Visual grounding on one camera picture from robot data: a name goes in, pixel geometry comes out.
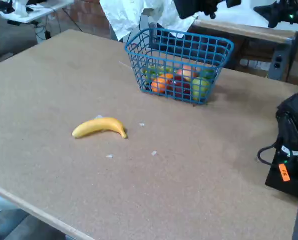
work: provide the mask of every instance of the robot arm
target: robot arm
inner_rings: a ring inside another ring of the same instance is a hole
[[[185,19],[196,12],[204,12],[211,19],[216,17],[217,4],[224,0],[174,0],[181,19]],[[227,7],[240,5],[242,0],[225,0]],[[258,14],[269,21],[269,28],[275,28],[280,22],[298,24],[298,0],[276,0],[267,6],[256,6]]]

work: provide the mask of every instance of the yellow banana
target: yellow banana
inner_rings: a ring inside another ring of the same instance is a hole
[[[113,117],[101,117],[86,121],[73,130],[72,136],[79,138],[100,130],[115,131],[120,133],[124,139],[127,138],[122,122]]]

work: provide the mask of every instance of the orange label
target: orange label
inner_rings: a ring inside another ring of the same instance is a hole
[[[280,172],[281,172],[281,176],[283,178],[283,181],[284,182],[287,182],[287,181],[290,181],[290,176],[289,176],[289,173],[288,173],[288,170],[287,170],[287,167],[285,166],[285,164],[279,164],[279,169],[280,169]]]

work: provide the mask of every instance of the blue wire basket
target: blue wire basket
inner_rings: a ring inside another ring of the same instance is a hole
[[[127,42],[141,91],[204,104],[234,44],[225,38],[147,28]]]

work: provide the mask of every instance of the apple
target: apple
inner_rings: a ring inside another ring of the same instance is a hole
[[[179,75],[175,75],[173,77],[172,85],[170,85],[168,88],[169,91],[167,91],[167,94],[173,95],[173,90],[174,90],[175,97],[182,98],[182,94],[183,94],[184,99],[190,99],[190,94],[191,94],[190,88],[191,88],[190,84],[186,82],[183,77]]]
[[[213,79],[215,77],[215,70],[209,67],[204,68],[200,73],[200,77],[205,79]]]
[[[182,68],[176,71],[176,74],[179,76],[182,76],[188,82],[191,81],[191,75],[192,75],[192,78],[196,78],[198,76],[196,72],[196,68],[185,64],[182,65]]]
[[[196,77],[192,80],[192,99],[199,101],[203,98],[210,87],[210,82],[207,78]]]

